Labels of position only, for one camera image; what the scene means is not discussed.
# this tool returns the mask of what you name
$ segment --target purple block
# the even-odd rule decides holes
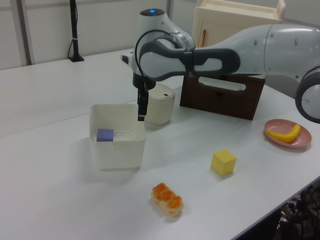
[[[96,136],[97,142],[113,142],[114,140],[114,130],[113,129],[98,129],[98,134]]]

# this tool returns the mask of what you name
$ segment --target yellow sponge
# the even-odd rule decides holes
[[[221,176],[232,173],[237,158],[228,149],[217,151],[212,156],[211,167]]]

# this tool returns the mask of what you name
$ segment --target yellow banana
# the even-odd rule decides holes
[[[286,134],[276,133],[276,132],[270,131],[269,129],[266,129],[265,133],[283,143],[289,143],[298,137],[300,131],[301,131],[301,126],[299,124],[296,124],[293,126],[292,130]]]

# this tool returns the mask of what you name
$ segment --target brown box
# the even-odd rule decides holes
[[[265,76],[227,75],[207,79],[244,84],[244,90],[231,90],[199,82],[199,77],[183,79],[180,106],[252,120],[265,84]]]

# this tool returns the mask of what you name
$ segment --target white cup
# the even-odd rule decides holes
[[[149,90],[148,108],[144,120],[152,125],[169,122],[174,109],[175,95],[170,87],[156,84]]]

